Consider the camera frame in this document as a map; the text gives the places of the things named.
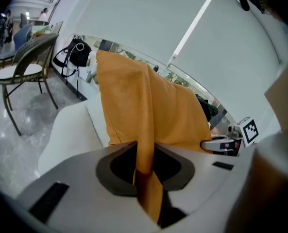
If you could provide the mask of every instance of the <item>white sofa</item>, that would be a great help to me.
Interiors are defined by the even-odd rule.
[[[43,175],[71,156],[105,148],[108,142],[100,93],[67,106],[54,121],[48,145],[38,161],[39,174]]]

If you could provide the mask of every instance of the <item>chair leg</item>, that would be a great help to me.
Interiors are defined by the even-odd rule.
[[[40,93],[42,94],[42,89],[41,89],[41,84],[40,84],[40,78],[38,78],[38,85],[39,85]]]
[[[43,73],[43,71],[42,71],[42,78],[43,78],[43,83],[45,83],[45,86],[46,86],[46,89],[47,89],[47,91],[48,91],[48,94],[49,94],[49,96],[50,96],[50,98],[51,98],[51,100],[52,100],[55,108],[58,110],[58,107],[57,107],[57,105],[56,105],[56,103],[55,103],[55,101],[54,101],[54,99],[53,99],[53,96],[52,96],[52,94],[51,94],[51,91],[49,90],[48,83],[47,83],[47,80],[46,80],[46,77],[45,77],[45,74]]]
[[[5,90],[6,90],[6,97],[7,97],[8,103],[9,103],[9,107],[10,107],[10,110],[12,111],[13,109],[12,109],[12,106],[11,106],[11,103],[10,103],[10,98],[8,96],[7,86],[5,85],[4,87],[5,87]]]
[[[17,128],[17,124],[16,124],[16,122],[14,121],[14,119],[13,119],[11,113],[10,113],[10,110],[9,110],[8,104],[7,104],[7,98],[6,98],[6,86],[5,86],[4,84],[2,85],[2,98],[3,98],[4,106],[6,107],[6,110],[7,110],[7,112],[8,112],[9,118],[10,118],[10,120],[12,121],[12,123],[13,123],[13,125],[14,125],[14,127],[15,127],[17,133],[18,133],[18,135],[21,136],[22,134],[21,134],[21,132],[18,130],[18,128]]]

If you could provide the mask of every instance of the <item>black backpack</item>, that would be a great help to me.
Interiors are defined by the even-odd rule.
[[[61,62],[56,58],[56,56],[60,54],[61,52],[66,53],[64,62]],[[68,78],[74,75],[76,71],[78,71],[78,78],[79,78],[79,67],[86,66],[90,52],[91,52],[91,47],[86,42],[84,42],[81,39],[73,38],[71,43],[66,48],[60,50],[55,55],[55,57],[53,58],[53,62],[62,68],[61,75],[63,78]],[[67,68],[68,60],[72,62],[77,68],[73,70],[73,72],[70,75],[65,75],[64,67]],[[77,96],[78,96],[78,78],[77,78],[77,91],[76,91]]]

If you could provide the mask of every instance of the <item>person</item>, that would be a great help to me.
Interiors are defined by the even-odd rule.
[[[11,10],[6,12],[7,19],[4,23],[5,25],[5,43],[10,43],[12,41],[12,32],[13,32],[13,20],[11,18]]]
[[[44,8],[43,11],[41,11],[41,14],[40,14],[38,20],[47,21],[47,12],[48,12],[48,8]]]

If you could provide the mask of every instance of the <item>orange towel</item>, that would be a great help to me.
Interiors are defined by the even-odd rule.
[[[206,117],[192,90],[146,63],[100,50],[96,58],[109,144],[137,141],[138,201],[157,222],[163,192],[152,169],[154,143],[204,152],[200,142],[211,140]]]

